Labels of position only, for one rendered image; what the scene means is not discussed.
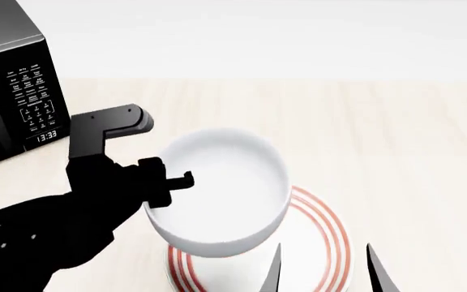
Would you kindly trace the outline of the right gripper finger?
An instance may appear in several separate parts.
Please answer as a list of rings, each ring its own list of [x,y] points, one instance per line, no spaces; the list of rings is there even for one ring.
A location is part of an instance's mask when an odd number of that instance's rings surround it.
[[[366,245],[366,262],[372,292],[400,292],[384,269],[370,243]]]
[[[278,292],[281,274],[281,244],[276,247],[270,269],[259,292]]]

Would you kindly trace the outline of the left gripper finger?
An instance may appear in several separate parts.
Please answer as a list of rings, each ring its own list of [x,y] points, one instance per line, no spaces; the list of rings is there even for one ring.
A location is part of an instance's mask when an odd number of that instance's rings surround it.
[[[76,114],[71,116],[68,157],[103,155],[106,140],[147,133],[153,127],[152,116],[136,104]]]
[[[172,204],[171,191],[189,189],[195,185],[190,171],[182,177],[167,178],[165,164],[159,157],[138,160],[138,167],[140,197],[149,208],[166,208]]]

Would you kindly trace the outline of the white bowl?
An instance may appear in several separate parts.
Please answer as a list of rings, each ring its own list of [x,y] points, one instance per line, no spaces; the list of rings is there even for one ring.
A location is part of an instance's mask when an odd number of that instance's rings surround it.
[[[268,140],[234,128],[182,135],[159,154],[167,175],[191,172],[166,208],[145,206],[155,231],[187,254],[241,255],[267,240],[290,202],[288,168]]]

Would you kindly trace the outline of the white plate with red rings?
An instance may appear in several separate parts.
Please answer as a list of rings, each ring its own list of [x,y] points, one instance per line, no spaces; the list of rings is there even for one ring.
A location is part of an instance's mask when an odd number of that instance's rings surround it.
[[[346,292],[353,246],[343,222],[319,196],[292,187],[289,209],[276,232],[254,250],[226,258],[165,250],[173,292],[259,292],[275,252],[281,251],[277,292]]]

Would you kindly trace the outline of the black microwave oven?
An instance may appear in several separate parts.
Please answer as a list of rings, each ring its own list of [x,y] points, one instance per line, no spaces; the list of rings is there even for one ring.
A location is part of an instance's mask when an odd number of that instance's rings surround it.
[[[69,135],[47,41],[16,0],[0,0],[0,161]]]

